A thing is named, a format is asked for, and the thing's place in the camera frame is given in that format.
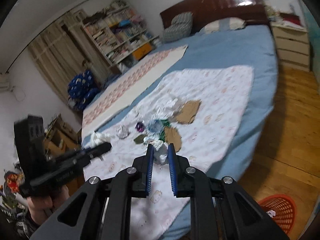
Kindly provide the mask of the person's left hand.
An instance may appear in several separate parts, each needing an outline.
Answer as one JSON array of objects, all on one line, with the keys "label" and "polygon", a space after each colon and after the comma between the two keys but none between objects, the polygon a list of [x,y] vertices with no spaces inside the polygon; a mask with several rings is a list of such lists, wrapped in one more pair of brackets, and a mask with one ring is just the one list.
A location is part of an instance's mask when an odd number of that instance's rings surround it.
[{"label": "person's left hand", "polygon": [[28,197],[28,209],[32,220],[37,225],[42,225],[47,219],[47,211],[53,212],[58,209],[69,198],[69,189],[66,185],[61,187],[61,190],[55,198],[47,197]]}]

